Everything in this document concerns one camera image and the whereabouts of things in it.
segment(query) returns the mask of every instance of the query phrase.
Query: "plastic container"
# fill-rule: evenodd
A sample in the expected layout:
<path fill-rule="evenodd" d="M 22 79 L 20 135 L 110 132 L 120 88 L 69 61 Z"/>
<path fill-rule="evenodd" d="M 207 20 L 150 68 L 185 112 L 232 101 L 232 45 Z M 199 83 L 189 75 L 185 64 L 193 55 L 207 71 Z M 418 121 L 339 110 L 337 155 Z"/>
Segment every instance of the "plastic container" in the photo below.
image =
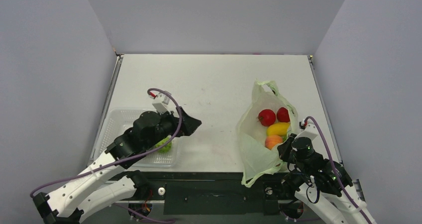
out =
<path fill-rule="evenodd" d="M 113 109 L 106 117 L 103 130 L 100 133 L 94 151 L 94 159 L 111 144 L 114 139 L 133 126 L 133 122 L 145 111 L 152 109 Z M 167 153 L 154 152 L 132 165 L 132 168 L 170 168 L 175 165 L 177 152 L 177 138 L 172 141 L 172 148 Z"/>

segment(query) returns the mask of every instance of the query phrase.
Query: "robotic arm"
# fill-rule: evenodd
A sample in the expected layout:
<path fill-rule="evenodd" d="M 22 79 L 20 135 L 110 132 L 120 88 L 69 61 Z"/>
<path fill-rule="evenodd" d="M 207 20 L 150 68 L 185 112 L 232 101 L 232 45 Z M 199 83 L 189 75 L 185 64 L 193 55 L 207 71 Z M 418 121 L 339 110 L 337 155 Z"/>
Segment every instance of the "robotic arm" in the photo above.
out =
<path fill-rule="evenodd" d="M 308 120 L 301 128 L 277 147 L 280 159 L 295 166 L 282 181 L 286 195 L 304 202 L 327 224 L 376 224 L 344 167 L 333 162 L 334 173 L 332 160 L 315 152 L 317 124 Z"/>
<path fill-rule="evenodd" d="M 173 112 L 167 111 L 167 104 L 168 98 L 162 93 L 158 94 L 153 101 L 157 112 L 148 111 L 141 114 L 133 122 L 132 128 L 117 137 L 78 175 L 80 178 L 71 180 L 50 193 L 39 193 L 34 196 L 33 202 L 44 223 L 78 224 L 92 213 L 116 201 L 143 196 L 147 191 L 147 181 L 140 171 L 128 172 L 119 181 L 97 189 L 143 158 L 131 157 L 147 152 L 177 130 L 176 137 L 190 136 L 201 125 L 200 120 L 187 115 L 181 107 L 179 107 L 181 117 L 175 117 Z M 122 159 L 127 161 L 119 163 L 118 161 Z"/>

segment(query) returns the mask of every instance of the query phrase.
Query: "yellow mango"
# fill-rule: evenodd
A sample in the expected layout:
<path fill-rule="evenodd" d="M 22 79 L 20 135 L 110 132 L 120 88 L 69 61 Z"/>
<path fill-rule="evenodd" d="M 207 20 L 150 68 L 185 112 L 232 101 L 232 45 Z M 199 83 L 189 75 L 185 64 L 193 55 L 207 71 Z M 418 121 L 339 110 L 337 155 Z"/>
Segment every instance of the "yellow mango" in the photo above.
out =
<path fill-rule="evenodd" d="M 275 123 L 268 127 L 267 129 L 267 136 L 271 135 L 278 135 L 278 136 L 286 136 L 287 135 L 287 129 L 289 128 L 289 123 Z"/>

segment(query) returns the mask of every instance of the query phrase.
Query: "gray wall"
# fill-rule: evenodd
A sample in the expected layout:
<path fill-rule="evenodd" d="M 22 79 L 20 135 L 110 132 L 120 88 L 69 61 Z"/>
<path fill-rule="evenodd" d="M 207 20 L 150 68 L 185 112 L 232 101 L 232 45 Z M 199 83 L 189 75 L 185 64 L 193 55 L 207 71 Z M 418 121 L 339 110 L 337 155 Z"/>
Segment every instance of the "gray wall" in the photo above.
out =
<path fill-rule="evenodd" d="M 380 224 L 421 223 L 422 0 L 345 0 L 315 71 L 352 178 Z"/>
<path fill-rule="evenodd" d="M 0 223 L 42 223 L 29 192 L 86 165 L 115 54 L 87 0 L 0 0 L 0 19 Z"/>
<path fill-rule="evenodd" d="M 118 53 L 313 54 L 344 0 L 89 0 Z"/>

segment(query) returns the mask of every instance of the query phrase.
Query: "white table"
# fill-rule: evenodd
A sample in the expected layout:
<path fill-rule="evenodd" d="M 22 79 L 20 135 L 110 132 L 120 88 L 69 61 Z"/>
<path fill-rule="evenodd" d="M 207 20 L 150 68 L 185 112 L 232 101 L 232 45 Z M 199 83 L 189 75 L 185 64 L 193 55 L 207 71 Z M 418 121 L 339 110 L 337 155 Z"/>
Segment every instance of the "white table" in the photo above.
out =
<path fill-rule="evenodd" d="M 178 142 L 176 165 L 159 171 L 242 172 L 235 126 L 251 104 L 256 79 L 275 80 L 280 93 L 296 107 L 300 120 L 313 116 L 333 159 L 339 160 L 307 56 L 126 54 L 108 112 L 152 108 L 146 90 L 167 90 L 187 114 L 203 124 L 191 137 Z M 319 137 L 314 148 L 327 158 Z"/>

